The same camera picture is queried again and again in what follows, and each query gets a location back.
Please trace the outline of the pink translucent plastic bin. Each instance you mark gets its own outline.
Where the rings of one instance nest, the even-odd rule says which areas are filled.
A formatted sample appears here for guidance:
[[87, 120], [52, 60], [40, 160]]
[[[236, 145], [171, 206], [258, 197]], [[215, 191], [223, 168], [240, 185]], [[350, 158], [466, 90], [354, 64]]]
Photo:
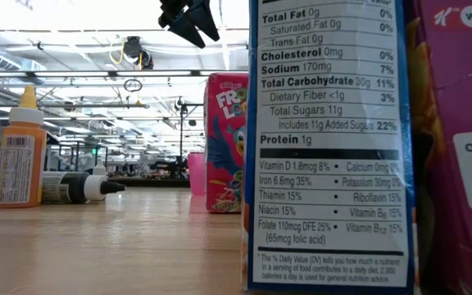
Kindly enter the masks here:
[[189, 182], [192, 195], [202, 196], [206, 190], [206, 160], [203, 152], [188, 155]]

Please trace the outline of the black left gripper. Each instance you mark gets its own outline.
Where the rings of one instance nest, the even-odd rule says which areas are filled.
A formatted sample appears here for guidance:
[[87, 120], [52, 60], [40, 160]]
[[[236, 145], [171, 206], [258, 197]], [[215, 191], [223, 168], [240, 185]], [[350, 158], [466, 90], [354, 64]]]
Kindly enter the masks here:
[[160, 0], [162, 10], [158, 18], [159, 25], [168, 25], [169, 31], [186, 39], [198, 48], [204, 48], [200, 29], [213, 41], [219, 41], [210, 9], [210, 0]]

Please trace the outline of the red mini cereal box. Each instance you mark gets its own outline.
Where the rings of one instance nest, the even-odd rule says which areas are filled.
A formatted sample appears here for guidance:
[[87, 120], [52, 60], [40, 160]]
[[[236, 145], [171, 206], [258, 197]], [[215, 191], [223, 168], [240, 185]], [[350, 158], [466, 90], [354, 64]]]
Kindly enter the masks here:
[[247, 89], [247, 73], [217, 72], [206, 82], [206, 209], [211, 213], [242, 210]]

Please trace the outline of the orange squeeze bottle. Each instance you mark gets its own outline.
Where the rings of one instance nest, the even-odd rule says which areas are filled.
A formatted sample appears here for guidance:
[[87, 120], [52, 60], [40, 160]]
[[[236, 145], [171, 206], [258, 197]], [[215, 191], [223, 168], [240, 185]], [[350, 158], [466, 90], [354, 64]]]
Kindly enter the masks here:
[[47, 143], [44, 114], [30, 85], [9, 113], [0, 142], [0, 208], [37, 207], [42, 201], [42, 177]]

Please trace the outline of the pink mini cereal box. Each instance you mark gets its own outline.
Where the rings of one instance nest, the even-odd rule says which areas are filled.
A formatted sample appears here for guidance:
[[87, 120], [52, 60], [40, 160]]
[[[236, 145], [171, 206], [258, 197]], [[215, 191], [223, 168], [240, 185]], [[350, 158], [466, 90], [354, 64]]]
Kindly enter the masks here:
[[472, 295], [472, 0], [403, 0], [424, 295]]

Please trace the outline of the black icing tube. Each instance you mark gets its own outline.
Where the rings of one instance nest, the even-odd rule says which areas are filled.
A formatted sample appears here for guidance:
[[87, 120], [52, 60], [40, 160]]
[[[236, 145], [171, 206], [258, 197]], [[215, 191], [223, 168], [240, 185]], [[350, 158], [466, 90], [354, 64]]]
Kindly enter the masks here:
[[42, 182], [43, 204], [84, 204], [103, 201], [108, 194], [125, 191], [125, 186], [104, 175], [87, 172], [45, 171]]

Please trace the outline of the blue mini cereal box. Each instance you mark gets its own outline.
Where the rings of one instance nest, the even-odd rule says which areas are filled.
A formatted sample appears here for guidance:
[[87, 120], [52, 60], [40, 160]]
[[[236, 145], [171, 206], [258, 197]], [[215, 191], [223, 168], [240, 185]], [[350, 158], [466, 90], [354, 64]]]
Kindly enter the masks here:
[[249, 0], [243, 295], [417, 295], [402, 0]]

